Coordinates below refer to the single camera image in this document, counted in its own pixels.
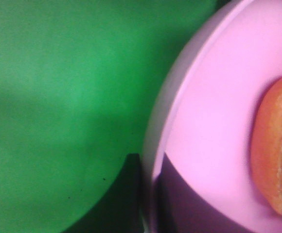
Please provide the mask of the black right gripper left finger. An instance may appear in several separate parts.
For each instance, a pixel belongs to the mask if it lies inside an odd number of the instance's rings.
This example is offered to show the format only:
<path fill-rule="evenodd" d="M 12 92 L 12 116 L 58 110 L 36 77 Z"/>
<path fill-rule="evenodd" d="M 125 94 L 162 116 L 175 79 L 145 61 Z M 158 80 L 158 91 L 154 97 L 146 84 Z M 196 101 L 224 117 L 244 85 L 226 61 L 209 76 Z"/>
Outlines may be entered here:
<path fill-rule="evenodd" d="M 113 184 L 103 197 L 65 233 L 143 233 L 140 211 L 141 163 L 128 154 Z"/>

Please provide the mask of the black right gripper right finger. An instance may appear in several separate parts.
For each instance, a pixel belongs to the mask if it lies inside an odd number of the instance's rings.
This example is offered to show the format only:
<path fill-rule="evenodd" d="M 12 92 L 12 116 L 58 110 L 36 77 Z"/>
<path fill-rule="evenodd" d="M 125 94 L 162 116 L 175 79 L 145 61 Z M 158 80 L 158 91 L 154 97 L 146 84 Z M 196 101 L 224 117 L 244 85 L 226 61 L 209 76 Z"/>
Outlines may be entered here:
<path fill-rule="evenodd" d="M 282 217 L 256 189 L 248 157 L 212 156 L 179 165 L 164 155 L 158 179 L 161 233 L 282 233 Z"/>

